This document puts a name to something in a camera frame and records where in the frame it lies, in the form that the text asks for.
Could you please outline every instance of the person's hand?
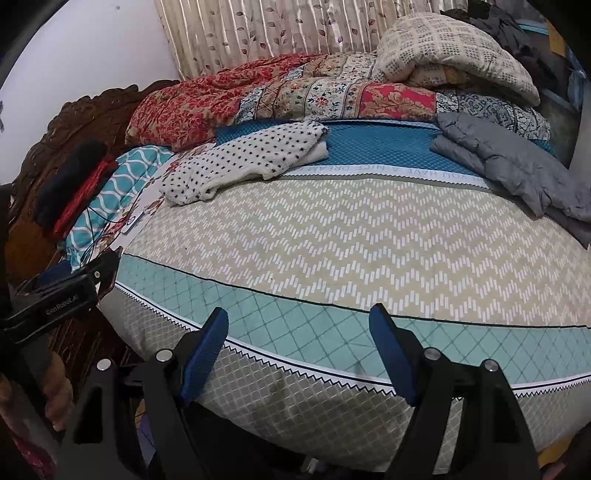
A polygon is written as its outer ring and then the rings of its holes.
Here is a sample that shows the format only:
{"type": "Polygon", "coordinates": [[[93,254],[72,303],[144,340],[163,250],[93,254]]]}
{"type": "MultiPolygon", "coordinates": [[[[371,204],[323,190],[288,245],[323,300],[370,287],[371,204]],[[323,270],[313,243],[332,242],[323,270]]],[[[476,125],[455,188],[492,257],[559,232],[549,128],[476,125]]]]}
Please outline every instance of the person's hand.
{"type": "MultiPolygon", "coordinates": [[[[28,429],[15,414],[15,388],[18,386],[0,375],[0,415],[14,433],[27,439],[28,429]]],[[[72,384],[66,378],[64,362],[55,352],[51,352],[51,362],[43,378],[42,390],[47,397],[45,415],[57,431],[65,429],[74,408],[72,384]]]]}
{"type": "Polygon", "coordinates": [[[51,352],[51,364],[45,372],[43,393],[47,397],[46,417],[58,432],[64,430],[74,409],[73,392],[64,362],[55,352],[51,352]]]}

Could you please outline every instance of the curtain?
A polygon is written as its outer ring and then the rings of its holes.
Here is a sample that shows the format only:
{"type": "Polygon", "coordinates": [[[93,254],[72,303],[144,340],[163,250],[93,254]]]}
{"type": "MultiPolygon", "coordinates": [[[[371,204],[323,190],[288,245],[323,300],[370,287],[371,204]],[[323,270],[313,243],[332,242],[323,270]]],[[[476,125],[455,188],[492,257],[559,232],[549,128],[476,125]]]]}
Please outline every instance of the curtain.
{"type": "Polygon", "coordinates": [[[371,52],[394,20],[467,0],[155,0],[185,79],[284,53],[371,52]]]}

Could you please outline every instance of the red floral quilt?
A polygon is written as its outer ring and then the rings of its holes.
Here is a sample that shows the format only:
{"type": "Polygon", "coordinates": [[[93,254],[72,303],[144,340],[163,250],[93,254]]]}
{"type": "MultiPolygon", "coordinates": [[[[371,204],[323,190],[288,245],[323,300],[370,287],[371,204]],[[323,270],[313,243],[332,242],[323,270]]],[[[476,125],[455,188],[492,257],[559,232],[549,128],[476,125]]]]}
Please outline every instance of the red floral quilt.
{"type": "Polygon", "coordinates": [[[140,103],[126,140],[181,151],[214,139],[219,126],[256,119],[433,119],[433,92],[371,82],[374,63],[370,54],[288,54],[181,82],[140,103]]]}

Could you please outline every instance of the folded blanket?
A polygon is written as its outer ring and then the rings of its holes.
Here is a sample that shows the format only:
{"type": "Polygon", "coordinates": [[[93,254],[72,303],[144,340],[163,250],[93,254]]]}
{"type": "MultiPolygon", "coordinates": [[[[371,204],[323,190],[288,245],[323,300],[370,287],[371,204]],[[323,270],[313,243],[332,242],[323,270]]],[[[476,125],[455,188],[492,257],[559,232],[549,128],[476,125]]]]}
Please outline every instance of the folded blanket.
{"type": "Polygon", "coordinates": [[[107,155],[107,146],[100,140],[86,140],[67,156],[55,175],[39,189],[33,220],[51,232],[61,213],[80,186],[107,155]]]}
{"type": "MultiPolygon", "coordinates": [[[[417,13],[399,18],[378,44],[372,72],[378,82],[416,84],[417,67],[442,65],[496,83],[532,105],[540,104],[538,90],[521,63],[487,33],[454,18],[417,13]]],[[[435,75],[433,86],[448,75],[435,75]]]]}
{"type": "Polygon", "coordinates": [[[328,156],[322,138],[328,128],[295,122],[266,128],[207,150],[185,162],[165,180],[164,196],[177,205],[213,198],[217,189],[242,180],[277,177],[328,156]]]}
{"type": "Polygon", "coordinates": [[[521,108],[496,96],[460,89],[440,90],[436,98],[437,113],[468,113],[528,140],[550,139],[550,123],[532,107],[521,108]]]}

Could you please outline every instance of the black clamp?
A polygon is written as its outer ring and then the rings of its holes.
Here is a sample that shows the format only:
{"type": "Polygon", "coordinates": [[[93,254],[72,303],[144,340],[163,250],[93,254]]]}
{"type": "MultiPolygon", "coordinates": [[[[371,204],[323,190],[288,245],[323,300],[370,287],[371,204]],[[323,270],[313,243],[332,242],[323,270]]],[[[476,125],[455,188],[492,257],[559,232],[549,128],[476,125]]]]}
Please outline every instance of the black clamp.
{"type": "Polygon", "coordinates": [[[423,348],[412,332],[396,327],[381,303],[369,312],[369,330],[394,390],[414,407],[385,479],[433,477],[454,398],[463,398],[462,419],[449,472],[442,478],[540,479],[529,428],[496,361],[474,367],[423,348]]]}
{"type": "Polygon", "coordinates": [[[86,480],[146,478],[131,412],[132,399],[139,398],[167,480],[211,478],[183,409],[199,396],[227,335],[228,314],[215,308],[174,350],[160,350],[135,367],[98,362],[68,424],[56,480],[78,480],[81,472],[86,480]]]}

